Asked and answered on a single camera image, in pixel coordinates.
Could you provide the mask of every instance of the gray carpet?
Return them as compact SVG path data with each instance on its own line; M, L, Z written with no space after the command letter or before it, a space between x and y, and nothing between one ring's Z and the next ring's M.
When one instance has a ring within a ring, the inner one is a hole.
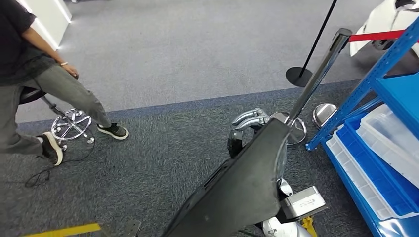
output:
M336 30L356 32L382 0L340 0L308 68ZM73 22L59 52L108 111L290 88L332 0L89 0L69 4ZM361 79L380 52L346 48L323 83ZM406 60L407 65L416 60ZM19 122L50 119L42 101Z
M324 102L340 103L356 81L321 85L301 118L308 137L316 129L312 109ZM69 143L66 163L51 171L50 180L25 188L46 161L21 155L0 155L0 233L14 237L91 222L121 236L127 221L143 222L143 237L157 237L194 188L228 158L229 121L255 107L267 112L289 111L301 89L271 91L141 109L110 112L130 130L123 142L93 131L94 149L84 139ZM20 124L38 134L51 121ZM294 191L316 185L328 209L314 216L319 236L369 237L366 224L324 150L288 149L285 178Z

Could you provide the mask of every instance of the white car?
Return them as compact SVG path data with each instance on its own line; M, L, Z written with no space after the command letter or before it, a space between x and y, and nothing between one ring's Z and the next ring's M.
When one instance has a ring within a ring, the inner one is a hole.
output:
M370 13L369 18L356 33L377 33L406 29L419 16L419 0L384 0ZM395 39L366 40L350 43L351 56L355 55L362 47L372 42L378 50L386 50L394 43ZM419 57L419 43L412 47L413 52Z

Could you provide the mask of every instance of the hand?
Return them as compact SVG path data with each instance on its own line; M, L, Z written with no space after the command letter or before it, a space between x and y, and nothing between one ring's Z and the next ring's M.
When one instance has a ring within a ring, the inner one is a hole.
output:
M70 75L76 77L77 75L79 75L79 73L77 72L76 68L74 66L71 65L64 65L62 66Z

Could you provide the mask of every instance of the white robot part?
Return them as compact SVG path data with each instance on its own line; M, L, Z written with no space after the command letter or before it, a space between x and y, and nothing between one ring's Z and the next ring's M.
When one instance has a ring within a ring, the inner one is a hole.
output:
M264 221L262 227L266 237L311 237L299 223L281 224L276 217Z
M419 16L419 1L417 0L385 0L371 11L369 18L356 33L378 33L406 29ZM374 46L386 50L391 46L391 40L378 40ZM350 43L350 54L354 56L371 40ZM412 47L413 52L419 56L419 44Z

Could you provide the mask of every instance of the dark carpet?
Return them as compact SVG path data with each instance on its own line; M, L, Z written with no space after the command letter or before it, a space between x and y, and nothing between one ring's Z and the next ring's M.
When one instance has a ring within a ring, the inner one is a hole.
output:
M310 118L314 107L341 103L356 84L317 89L300 116L307 125L306 141L317 132ZM48 167L46 161L1 155L0 233L14 237L95 222L121 236L129 220L138 220L141 236L157 237L195 187L228 159L230 120L255 107L289 111L300 93L293 88L110 112L129 128L130 137L115 141L93 129L94 147L79 138L68 143L65 156L81 159L91 153L88 158L59 166L35 188L23 183ZM35 135L50 124L24 123L20 130ZM294 191L315 185L326 200L328 209L314 216L319 236L371 236L323 148L308 152L302 144L290 147L285 178Z

